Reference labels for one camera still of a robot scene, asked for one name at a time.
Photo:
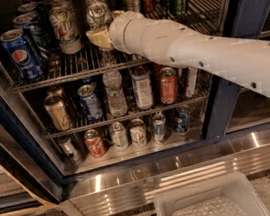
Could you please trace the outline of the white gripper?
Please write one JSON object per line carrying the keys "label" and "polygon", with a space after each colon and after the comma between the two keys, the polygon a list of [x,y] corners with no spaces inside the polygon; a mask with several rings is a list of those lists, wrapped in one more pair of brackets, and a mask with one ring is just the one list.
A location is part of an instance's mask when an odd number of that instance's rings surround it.
{"label": "white gripper", "polygon": [[117,10],[112,11],[112,18],[114,20],[110,24],[109,31],[107,27],[87,31],[88,40],[99,48],[112,49],[115,47],[120,52],[131,54],[132,51],[125,44],[125,30],[132,20],[143,18],[143,15],[134,11]]}

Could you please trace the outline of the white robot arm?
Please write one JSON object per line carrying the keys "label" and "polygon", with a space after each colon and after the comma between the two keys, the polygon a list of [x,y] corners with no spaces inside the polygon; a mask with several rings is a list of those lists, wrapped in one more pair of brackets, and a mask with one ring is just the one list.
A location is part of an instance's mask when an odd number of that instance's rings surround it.
{"label": "white robot arm", "polygon": [[137,54],[159,65],[194,67],[270,98],[270,41],[205,35],[171,20],[120,11],[87,32],[92,44]]}

